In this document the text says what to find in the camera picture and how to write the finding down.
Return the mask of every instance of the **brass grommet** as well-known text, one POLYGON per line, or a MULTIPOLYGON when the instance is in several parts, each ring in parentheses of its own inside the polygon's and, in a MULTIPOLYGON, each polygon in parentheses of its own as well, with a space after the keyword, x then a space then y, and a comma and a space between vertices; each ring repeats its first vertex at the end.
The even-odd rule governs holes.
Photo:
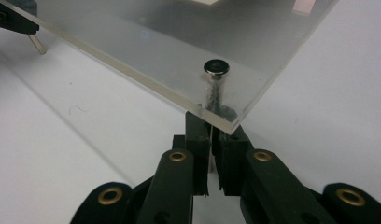
POLYGON ((352 189, 337 189, 336 196, 343 202, 354 206, 361 207, 365 205, 365 199, 352 189))
POLYGON ((272 159, 271 155, 269 155, 266 152, 261 152, 261 151, 254 153, 254 157, 258 161, 270 161, 272 159))
POLYGON ((109 188, 105 189, 103 192, 98 195, 98 203, 102 205, 110 205, 112 203, 116 203, 121 199, 123 196, 123 192, 121 191, 120 188, 114 187, 114 188, 109 188))
POLYGON ((183 161, 187 158, 187 154, 183 152, 173 152, 169 156, 171 161, 183 161))

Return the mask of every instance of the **metal rod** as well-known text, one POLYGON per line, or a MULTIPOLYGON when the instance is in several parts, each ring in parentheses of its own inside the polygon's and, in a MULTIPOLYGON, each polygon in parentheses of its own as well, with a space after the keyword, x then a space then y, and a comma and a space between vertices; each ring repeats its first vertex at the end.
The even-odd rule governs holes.
POLYGON ((222 104, 223 84, 229 65, 223 60, 214 59, 205 64, 207 73, 207 97, 205 108, 219 114, 222 104))
POLYGON ((30 40, 33 42, 33 44, 35 45, 35 47, 38 49, 38 51, 39 51, 40 54, 45 54, 45 53, 46 53, 46 49, 45 49, 45 47, 43 47, 42 43, 38 40, 38 38, 36 37, 36 35, 28 35, 28 37, 29 37, 30 40))

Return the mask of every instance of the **white table surface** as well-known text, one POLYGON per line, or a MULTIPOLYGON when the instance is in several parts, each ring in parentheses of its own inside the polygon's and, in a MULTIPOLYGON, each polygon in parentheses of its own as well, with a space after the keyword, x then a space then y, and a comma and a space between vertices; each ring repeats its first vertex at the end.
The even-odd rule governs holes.
MULTIPOLYGON (((152 176, 184 113, 46 30, 41 56, 0 29, 0 224, 69 223, 110 181, 152 176)), ((309 188, 381 202, 381 0, 340 1, 242 123, 309 188)), ((237 198, 196 197, 193 223, 244 223, 237 198)))

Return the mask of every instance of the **metal pin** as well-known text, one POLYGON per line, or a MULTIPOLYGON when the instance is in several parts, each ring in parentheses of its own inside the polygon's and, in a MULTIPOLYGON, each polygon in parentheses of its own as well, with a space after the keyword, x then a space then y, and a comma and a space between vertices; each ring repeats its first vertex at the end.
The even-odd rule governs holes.
MULTIPOLYGON (((222 94, 223 84, 225 82, 226 74, 229 71, 229 65, 223 60, 214 59, 205 63, 204 67, 207 76, 207 97, 205 102, 205 109, 215 113, 221 114, 222 107, 222 94)), ((219 137, 219 130, 211 126, 210 129, 210 146, 217 142, 219 137)), ((208 163, 208 172, 211 173, 214 169, 214 160, 210 148, 210 157, 208 163)))
POLYGON ((219 114, 223 94, 223 84, 229 71, 229 65, 223 60, 214 59, 205 64, 207 73, 207 98, 205 108, 219 114))
POLYGON ((42 43, 38 40, 38 38, 36 37, 36 35, 28 35, 28 37, 29 37, 30 40, 33 42, 33 44, 35 45, 35 47, 38 49, 38 51, 39 51, 40 54, 45 54, 45 53, 46 53, 46 49, 45 49, 45 47, 43 47, 42 43))

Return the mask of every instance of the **transparent plastic plate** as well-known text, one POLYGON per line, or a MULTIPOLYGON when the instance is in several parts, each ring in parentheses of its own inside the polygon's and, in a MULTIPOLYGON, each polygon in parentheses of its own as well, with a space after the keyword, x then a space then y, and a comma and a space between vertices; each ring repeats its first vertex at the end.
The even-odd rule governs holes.
POLYGON ((0 0, 226 133, 234 132, 334 2, 0 0), (212 59, 230 66, 215 109, 208 107, 212 84, 204 70, 212 59))

